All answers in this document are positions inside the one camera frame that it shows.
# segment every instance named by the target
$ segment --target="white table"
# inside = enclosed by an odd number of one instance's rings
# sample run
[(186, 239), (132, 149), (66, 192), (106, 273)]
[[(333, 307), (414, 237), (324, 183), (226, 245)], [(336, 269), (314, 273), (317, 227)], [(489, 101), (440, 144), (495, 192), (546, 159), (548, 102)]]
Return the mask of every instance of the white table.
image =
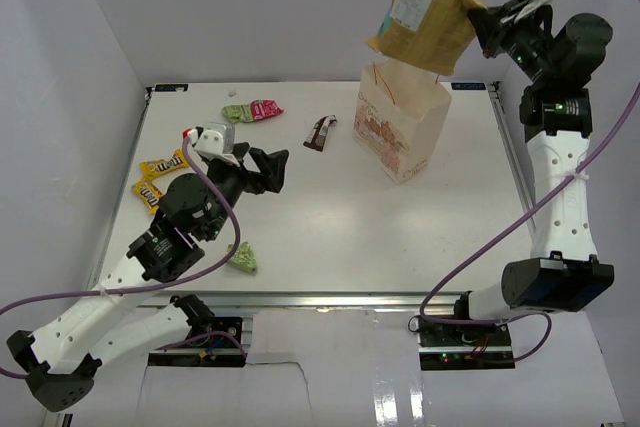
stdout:
[[(231, 89), (237, 95), (229, 97)], [(397, 186), (352, 138), (357, 82), (191, 84), (155, 92), (128, 186), (138, 164), (168, 158), (182, 131), (222, 121), (221, 108), (274, 99), (281, 116), (239, 124), (236, 141), (267, 153), (288, 149), (278, 195), (244, 194), (236, 213), (243, 240), (256, 253), (256, 277), (223, 267), (182, 289), (216, 292), (425, 292), (522, 214), (514, 177), (487, 91), (453, 91), (453, 102), (425, 171)], [(324, 152), (303, 147), (313, 124), (335, 114)], [(165, 191), (175, 174), (155, 181)], [(116, 262), (149, 225), (146, 207), (125, 189), (105, 265)], [(229, 225), (193, 269), (219, 259), (232, 241)], [(502, 242), (448, 286), (479, 289), (500, 278), (510, 261), (528, 257), (526, 227)]]

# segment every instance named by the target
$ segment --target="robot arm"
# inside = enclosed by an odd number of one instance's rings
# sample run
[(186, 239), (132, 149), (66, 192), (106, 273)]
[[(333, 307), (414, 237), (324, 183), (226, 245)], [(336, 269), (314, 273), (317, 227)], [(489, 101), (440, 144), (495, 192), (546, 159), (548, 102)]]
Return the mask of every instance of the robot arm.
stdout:
[[(584, 86), (602, 63), (612, 29), (594, 14), (569, 19), (551, 35), (551, 0), (511, 0), (469, 12), (485, 57), (507, 53), (531, 79), (520, 104), (535, 194), (545, 197), (585, 158), (592, 132)], [(509, 263), (499, 283), (465, 294), (468, 319), (507, 319), (526, 312), (582, 309), (613, 283), (598, 260), (587, 214), (586, 179), (574, 181), (535, 215), (531, 258)]]
[[(222, 124), (205, 124), (184, 136), (207, 164), (207, 177), (230, 206), (242, 192), (282, 189), (288, 151), (267, 155), (249, 144), (235, 144), (233, 127)], [(244, 167), (247, 153), (259, 172)], [(144, 289), (170, 284), (200, 260), (204, 251), (196, 240), (215, 240), (227, 215), (196, 174), (174, 179), (149, 229), (92, 289), (104, 295), (81, 298), (44, 327), (17, 331), (7, 340), (14, 359), (27, 373), (34, 397), (52, 412), (67, 409), (89, 393), (99, 368), (187, 336), (220, 330), (215, 315), (195, 296), (174, 299), (151, 317), (113, 329), (157, 290)], [(105, 293), (125, 287), (143, 291)]]

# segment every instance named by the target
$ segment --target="white wall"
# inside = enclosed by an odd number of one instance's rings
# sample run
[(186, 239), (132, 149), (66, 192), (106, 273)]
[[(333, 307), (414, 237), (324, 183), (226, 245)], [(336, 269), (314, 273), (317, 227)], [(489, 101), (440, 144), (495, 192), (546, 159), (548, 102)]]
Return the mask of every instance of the white wall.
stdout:
[[(144, 90), (95, 0), (0, 0), (0, 302), (79, 289), (100, 253)], [(64, 304), (22, 307), (0, 339)], [(2, 340), (0, 362), (13, 363)], [(0, 424), (39, 425), (22, 381), (0, 378)]]
[[(97, 0), (144, 85), (176, 80), (353, 80), (391, 0)], [(483, 0), (487, 4), (505, 0)], [(493, 81), (507, 59), (474, 42), (457, 77)]]
[[(595, 146), (606, 135), (631, 97), (639, 79), (640, 4), (635, 0), (558, 0), (556, 25), (573, 14), (593, 12), (613, 26), (607, 58), (588, 85), (593, 108)], [(531, 186), (530, 163), (518, 121), (518, 104), (528, 84), (519, 69), (511, 67), (504, 82), (504, 105), (510, 130), (517, 139), (521, 163)], [(628, 425), (640, 425), (640, 367), (634, 361), (640, 342), (636, 298), (638, 269), (638, 219), (640, 219), (640, 112), (634, 112), (611, 146), (589, 168), (589, 215), (598, 254), (616, 268), (614, 286), (587, 312), (598, 338), (616, 395)]]

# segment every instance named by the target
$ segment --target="white paper bag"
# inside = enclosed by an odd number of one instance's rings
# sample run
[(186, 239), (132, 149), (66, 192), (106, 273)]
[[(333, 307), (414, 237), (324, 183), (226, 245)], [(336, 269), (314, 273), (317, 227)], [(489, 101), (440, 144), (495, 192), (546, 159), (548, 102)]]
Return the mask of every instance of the white paper bag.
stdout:
[(436, 80), (393, 59), (362, 71), (354, 136), (398, 184), (427, 166), (447, 117), (451, 94)]

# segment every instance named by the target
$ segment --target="green candy wrapper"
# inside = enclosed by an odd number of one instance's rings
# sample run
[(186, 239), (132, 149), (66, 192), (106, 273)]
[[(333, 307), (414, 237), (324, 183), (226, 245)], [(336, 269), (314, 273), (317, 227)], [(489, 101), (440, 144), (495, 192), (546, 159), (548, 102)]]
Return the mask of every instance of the green candy wrapper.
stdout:
[(254, 100), (250, 104), (227, 105), (222, 108), (224, 116), (233, 124), (269, 119), (282, 112), (273, 100)]
[[(229, 244), (227, 252), (231, 252), (232, 247), (233, 245)], [(242, 242), (227, 264), (250, 275), (256, 275), (258, 273), (256, 256), (249, 242)]]

